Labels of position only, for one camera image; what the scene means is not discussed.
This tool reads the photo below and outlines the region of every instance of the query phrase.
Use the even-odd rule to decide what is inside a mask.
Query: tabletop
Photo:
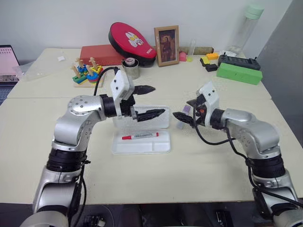
[[[55,53],[63,52],[72,62],[80,56],[80,49],[45,49],[36,60],[35,65],[45,64],[54,58]],[[229,79],[219,78],[216,72],[207,72],[194,55],[192,62],[180,62],[177,65],[158,67],[156,63],[150,68],[140,68],[140,77],[134,80],[135,85],[150,85],[157,89],[147,95],[151,99],[171,98],[191,99],[192,94],[206,82],[212,80],[221,99],[270,99],[271,96],[260,82],[258,85],[246,84]],[[92,95],[93,88],[74,87],[73,71],[67,67],[61,71],[30,81],[20,81],[10,92],[9,98],[54,98]],[[104,88],[101,93],[110,93],[109,82],[113,79],[112,70],[106,73]]]
[[[136,97],[141,104],[168,105],[180,111],[183,99]],[[9,98],[0,106],[0,202],[32,203],[51,150],[56,120],[69,98]],[[252,112],[279,129],[285,167],[297,195],[303,197],[303,149],[271,100],[224,99],[220,107]],[[244,160],[228,144],[204,144],[189,126],[176,129],[171,115],[171,152],[161,155],[113,155],[111,119],[95,125],[88,146],[85,179],[88,204],[253,200]],[[201,127],[208,140],[226,138]],[[243,152],[238,142],[237,149]]]

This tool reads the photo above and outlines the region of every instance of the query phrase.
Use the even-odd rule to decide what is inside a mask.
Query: cartoon graphic
[[[128,38],[129,43],[133,47],[137,47],[138,45],[143,45],[143,41],[139,39],[138,36],[136,36],[134,33],[126,32],[125,35]]]

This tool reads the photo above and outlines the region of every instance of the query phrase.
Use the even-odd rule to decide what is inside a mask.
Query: red marker
[[[151,138],[151,137],[157,137],[159,136],[158,132],[155,133],[143,133],[143,134],[137,134],[133,136],[123,136],[123,140],[136,140],[136,139],[143,139],[143,138]]]

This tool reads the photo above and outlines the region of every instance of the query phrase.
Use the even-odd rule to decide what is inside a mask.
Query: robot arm
[[[197,99],[187,102],[193,106],[196,116],[192,118],[184,113],[173,113],[185,123],[195,127],[197,124],[217,130],[227,131],[229,137],[238,140],[246,156],[249,176],[257,208],[266,219],[272,218],[277,227],[294,227],[303,222],[303,210],[293,203],[297,196],[289,172],[284,168],[278,145],[279,135],[275,128],[262,122],[248,112],[219,109],[219,97],[211,82],[197,91]]]
[[[77,96],[67,105],[54,130],[51,153],[43,168],[34,202],[34,215],[22,227],[67,227],[78,211],[83,184],[86,150],[94,125],[107,117],[130,116],[138,122],[153,119],[164,109],[137,113],[134,94],[143,95],[155,90],[150,86],[134,86],[127,75],[118,70],[111,82],[113,97]]]

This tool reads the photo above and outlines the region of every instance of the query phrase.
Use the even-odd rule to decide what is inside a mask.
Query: wooden frame
[[[179,26],[155,27],[158,66],[179,64]]]

